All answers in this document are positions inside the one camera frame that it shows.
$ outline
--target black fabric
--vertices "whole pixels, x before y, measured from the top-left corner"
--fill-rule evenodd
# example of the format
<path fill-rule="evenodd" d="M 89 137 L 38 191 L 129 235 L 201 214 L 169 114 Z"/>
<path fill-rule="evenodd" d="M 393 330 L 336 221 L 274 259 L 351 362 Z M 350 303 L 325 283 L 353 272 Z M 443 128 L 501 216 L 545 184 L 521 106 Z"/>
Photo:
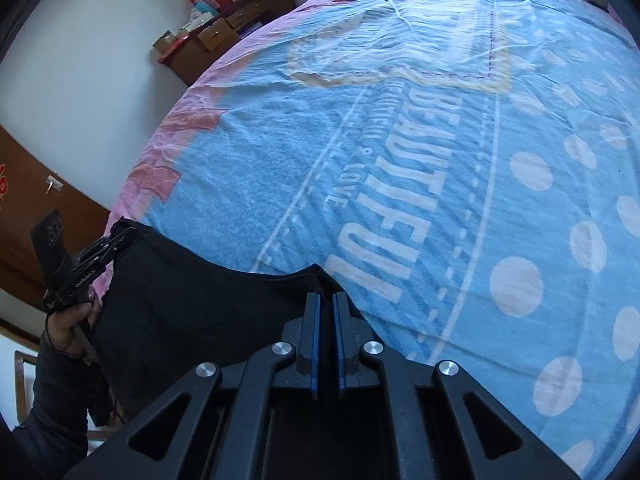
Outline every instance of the black fabric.
<path fill-rule="evenodd" d="M 12 441 L 0 428 L 2 478 L 60 480 L 86 457 L 86 412 L 100 370 L 60 355 L 47 338 L 40 340 L 33 407 L 24 423 L 14 429 Z M 20 452 L 15 451 L 15 444 Z M 19 475 L 4 476 L 6 471 Z"/>
<path fill-rule="evenodd" d="M 321 267 L 287 276 L 229 270 L 148 226 L 120 222 L 139 236 L 114 262 L 94 348 L 128 417 L 195 365 L 243 362 L 279 341 L 284 323 L 302 316 L 308 292 L 322 297 L 321 348 L 330 350 L 330 301 L 342 289 Z"/>

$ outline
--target person's arm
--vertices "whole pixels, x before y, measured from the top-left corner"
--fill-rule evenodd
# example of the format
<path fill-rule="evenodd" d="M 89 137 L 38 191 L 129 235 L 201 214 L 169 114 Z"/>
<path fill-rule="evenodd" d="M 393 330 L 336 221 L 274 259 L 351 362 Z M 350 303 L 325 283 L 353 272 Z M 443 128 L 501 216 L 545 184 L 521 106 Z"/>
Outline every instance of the person's arm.
<path fill-rule="evenodd" d="M 98 370 L 82 360 L 72 327 L 86 317 L 93 324 L 98 309 L 94 301 L 52 314 L 40 340 L 33 407 L 13 435 L 45 480 L 61 479 L 87 454 L 86 414 Z"/>

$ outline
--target black sleeve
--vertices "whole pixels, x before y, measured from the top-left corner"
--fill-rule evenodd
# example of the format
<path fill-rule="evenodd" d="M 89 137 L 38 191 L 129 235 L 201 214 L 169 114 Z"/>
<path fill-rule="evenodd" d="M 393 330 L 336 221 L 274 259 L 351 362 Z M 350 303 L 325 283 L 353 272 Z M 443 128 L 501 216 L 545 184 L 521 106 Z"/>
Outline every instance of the black sleeve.
<path fill-rule="evenodd" d="M 13 431 L 43 479 L 61 479 L 86 457 L 86 414 L 97 374 L 97 367 L 57 353 L 43 335 L 33 407 Z"/>

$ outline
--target brown door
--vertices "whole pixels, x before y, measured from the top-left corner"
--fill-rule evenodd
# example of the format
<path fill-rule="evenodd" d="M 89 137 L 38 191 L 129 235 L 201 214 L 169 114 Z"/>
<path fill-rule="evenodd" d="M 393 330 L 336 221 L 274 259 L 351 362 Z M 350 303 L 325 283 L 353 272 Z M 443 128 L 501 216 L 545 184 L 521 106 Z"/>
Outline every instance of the brown door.
<path fill-rule="evenodd" d="M 0 288 L 41 308 L 45 287 L 31 228 L 60 209 L 66 250 L 81 251 L 102 236 L 109 212 L 33 158 L 0 126 Z M 61 189 L 50 186 L 52 176 Z"/>

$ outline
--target human hand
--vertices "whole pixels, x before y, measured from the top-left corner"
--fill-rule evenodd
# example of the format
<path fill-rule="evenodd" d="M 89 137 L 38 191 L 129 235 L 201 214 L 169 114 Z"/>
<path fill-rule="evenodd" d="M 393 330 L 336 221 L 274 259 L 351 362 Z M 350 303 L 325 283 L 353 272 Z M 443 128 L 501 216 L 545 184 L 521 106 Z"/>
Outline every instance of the human hand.
<path fill-rule="evenodd" d="M 74 335 L 73 327 L 83 319 L 87 319 L 90 326 L 94 325 L 102 307 L 102 302 L 93 287 L 89 289 L 89 300 L 91 303 L 70 306 L 47 317 L 49 342 L 59 352 L 75 357 L 80 357 L 84 354 L 82 345 Z"/>

